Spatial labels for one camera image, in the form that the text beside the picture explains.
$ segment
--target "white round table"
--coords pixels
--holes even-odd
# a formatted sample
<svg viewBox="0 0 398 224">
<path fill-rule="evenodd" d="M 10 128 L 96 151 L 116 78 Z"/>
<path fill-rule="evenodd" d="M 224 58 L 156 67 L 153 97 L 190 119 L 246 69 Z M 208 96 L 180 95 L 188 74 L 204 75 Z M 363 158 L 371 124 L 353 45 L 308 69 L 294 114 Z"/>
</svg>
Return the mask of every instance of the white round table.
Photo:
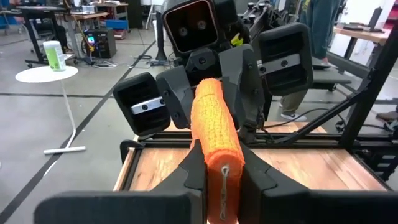
<svg viewBox="0 0 398 224">
<path fill-rule="evenodd" d="M 75 67 L 72 67 L 72 66 L 67 66 L 67 69 L 62 72 L 55 72 L 55 71 L 51 70 L 51 68 L 49 66 L 42 66 L 42 67 L 30 68 L 30 69 L 24 70 L 15 76 L 16 80 L 18 80 L 20 82 L 24 82 L 24 83 L 45 83 L 45 82 L 54 82 L 54 81 L 59 81 L 61 83 L 62 93 L 63 93 L 63 97 L 65 99 L 65 104 L 67 106 L 68 115 L 69 115 L 70 121 L 72 123 L 73 132 L 72 132 L 72 136 L 70 137 L 68 144 L 66 145 L 65 148 L 63 148 L 63 149 L 47 149 L 44 151 L 44 154 L 84 151 L 86 149 L 85 146 L 70 147 L 70 144 L 72 143 L 72 141 L 76 135 L 76 125 L 75 125 L 75 121 L 72 116 L 72 111 L 70 110 L 67 93 L 65 91 L 65 87 L 62 82 L 62 80 L 76 75 L 77 72 L 78 72 L 78 69 Z"/>
</svg>

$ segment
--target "plastic bottle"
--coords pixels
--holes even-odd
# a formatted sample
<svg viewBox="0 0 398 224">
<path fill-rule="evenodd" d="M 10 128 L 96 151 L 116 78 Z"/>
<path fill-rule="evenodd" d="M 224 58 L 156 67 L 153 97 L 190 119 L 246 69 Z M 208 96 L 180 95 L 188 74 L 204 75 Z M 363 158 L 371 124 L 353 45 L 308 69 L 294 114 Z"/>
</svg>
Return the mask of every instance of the plastic bottle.
<svg viewBox="0 0 398 224">
<path fill-rule="evenodd" d="M 65 55 L 62 52 L 59 41 L 46 41 L 43 43 L 44 51 L 49 61 L 50 68 L 55 72 L 62 72 L 67 69 Z"/>
</svg>

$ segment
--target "orange foam roll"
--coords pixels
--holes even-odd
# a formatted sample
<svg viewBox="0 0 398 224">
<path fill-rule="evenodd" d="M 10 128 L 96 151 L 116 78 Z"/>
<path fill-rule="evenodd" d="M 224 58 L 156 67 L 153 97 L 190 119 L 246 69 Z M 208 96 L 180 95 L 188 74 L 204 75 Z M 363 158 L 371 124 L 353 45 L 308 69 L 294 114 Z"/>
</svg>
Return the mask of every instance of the orange foam roll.
<svg viewBox="0 0 398 224">
<path fill-rule="evenodd" d="M 236 224 L 244 159 L 220 81 L 197 86 L 191 121 L 193 142 L 200 140 L 207 164 L 208 221 Z"/>
</svg>

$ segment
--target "blue container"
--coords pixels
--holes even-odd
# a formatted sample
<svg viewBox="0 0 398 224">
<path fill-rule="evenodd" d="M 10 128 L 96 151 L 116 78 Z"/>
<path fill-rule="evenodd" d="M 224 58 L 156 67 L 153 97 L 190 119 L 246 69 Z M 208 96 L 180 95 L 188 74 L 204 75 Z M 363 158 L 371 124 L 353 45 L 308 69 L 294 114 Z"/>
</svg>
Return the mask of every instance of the blue container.
<svg viewBox="0 0 398 224">
<path fill-rule="evenodd" d="M 127 21 L 125 20 L 107 19 L 105 20 L 105 26 L 111 29 L 128 29 Z"/>
</svg>

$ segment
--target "computer tower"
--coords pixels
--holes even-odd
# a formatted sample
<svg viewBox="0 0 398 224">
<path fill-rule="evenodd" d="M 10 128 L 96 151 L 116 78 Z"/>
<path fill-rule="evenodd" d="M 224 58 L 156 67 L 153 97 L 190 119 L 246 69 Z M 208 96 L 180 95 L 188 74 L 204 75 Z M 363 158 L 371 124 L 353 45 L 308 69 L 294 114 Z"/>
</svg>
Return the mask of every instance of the computer tower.
<svg viewBox="0 0 398 224">
<path fill-rule="evenodd" d="M 96 58 L 112 58 L 116 54 L 116 42 L 113 30 L 108 28 L 86 30 L 85 35 L 90 46 L 94 48 L 91 53 Z M 86 45 L 86 54 L 90 56 L 90 48 Z"/>
</svg>

